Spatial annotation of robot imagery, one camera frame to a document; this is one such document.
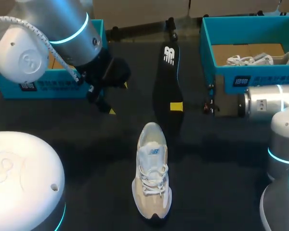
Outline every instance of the sneaker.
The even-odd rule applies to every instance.
[[[136,206],[146,219],[164,219],[169,212],[169,187],[165,136],[156,123],[148,123],[137,145],[136,177],[131,187]]]
[[[227,59],[226,66],[246,66],[246,65],[289,65],[289,52],[283,56],[271,56],[266,53],[255,57],[240,58],[239,55]]]

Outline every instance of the black table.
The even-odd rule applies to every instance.
[[[111,89],[117,115],[105,115],[85,100],[5,101],[0,95],[0,131],[21,131],[49,143],[66,174],[62,231],[152,230],[135,206],[137,141],[156,121],[152,90],[160,43],[112,43],[129,63],[128,90]],[[180,138],[168,143],[173,193],[161,230],[262,231],[259,201],[266,187],[269,124],[213,118],[197,105],[205,98],[198,43],[181,42],[179,70],[185,112]]]

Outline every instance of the box label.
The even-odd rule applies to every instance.
[[[22,83],[19,87],[22,91],[37,91],[34,83]]]
[[[289,84],[289,76],[263,76],[255,77],[252,86]]]
[[[79,86],[75,81],[37,81],[39,89],[42,91],[68,91],[79,90]]]
[[[236,76],[233,82],[234,87],[247,87],[251,76]]]

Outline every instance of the blue box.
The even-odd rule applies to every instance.
[[[218,66],[213,45],[281,44],[289,52],[289,16],[203,18],[200,55],[207,84],[224,77],[225,93],[243,93],[248,86],[289,84],[289,65]],[[235,84],[239,79],[242,84]]]
[[[107,48],[103,20],[92,23]],[[32,84],[16,84],[0,75],[0,91],[5,99],[79,99],[85,98],[89,85],[77,86],[72,76],[65,69],[48,69],[45,74]]]

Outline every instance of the beige sneaker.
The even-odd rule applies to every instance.
[[[156,123],[148,123],[138,140],[136,177],[131,184],[137,208],[146,219],[164,219],[171,206],[167,145]]]

